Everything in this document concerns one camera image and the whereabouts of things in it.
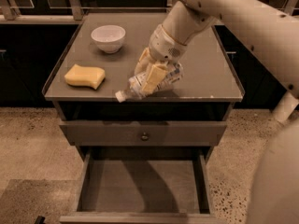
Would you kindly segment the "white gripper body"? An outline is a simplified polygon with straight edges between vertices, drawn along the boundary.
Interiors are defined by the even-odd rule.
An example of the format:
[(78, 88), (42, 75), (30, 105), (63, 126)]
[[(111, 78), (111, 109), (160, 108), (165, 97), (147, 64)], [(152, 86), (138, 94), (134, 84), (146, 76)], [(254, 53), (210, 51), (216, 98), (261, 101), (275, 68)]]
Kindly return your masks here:
[(179, 44), (159, 24), (149, 39), (150, 56), (157, 61), (176, 62), (186, 52), (187, 47)]

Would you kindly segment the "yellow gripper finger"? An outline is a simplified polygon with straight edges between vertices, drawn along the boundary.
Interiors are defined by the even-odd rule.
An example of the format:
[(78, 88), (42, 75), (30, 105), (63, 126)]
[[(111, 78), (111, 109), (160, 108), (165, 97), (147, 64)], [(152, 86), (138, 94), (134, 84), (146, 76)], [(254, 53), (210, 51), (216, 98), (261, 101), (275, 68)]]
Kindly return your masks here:
[(150, 63), (154, 63), (154, 59), (150, 55), (150, 49), (145, 48), (139, 57), (134, 74), (137, 75), (139, 73), (145, 72)]
[(155, 63), (150, 63), (146, 69), (146, 79), (142, 84), (142, 92), (145, 95), (152, 94), (166, 75), (167, 62), (157, 61)]

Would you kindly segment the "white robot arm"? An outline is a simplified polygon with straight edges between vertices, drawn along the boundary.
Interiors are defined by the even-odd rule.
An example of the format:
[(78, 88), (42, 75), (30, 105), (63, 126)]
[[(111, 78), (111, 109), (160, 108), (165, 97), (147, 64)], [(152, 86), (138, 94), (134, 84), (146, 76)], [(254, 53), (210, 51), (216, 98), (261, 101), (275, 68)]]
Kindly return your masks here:
[[(135, 72), (146, 95), (194, 36), (220, 20), (293, 98), (299, 96), (299, 21), (258, 0), (178, 0), (151, 35)], [(299, 119), (274, 137), (253, 179), (246, 224), (299, 224)]]

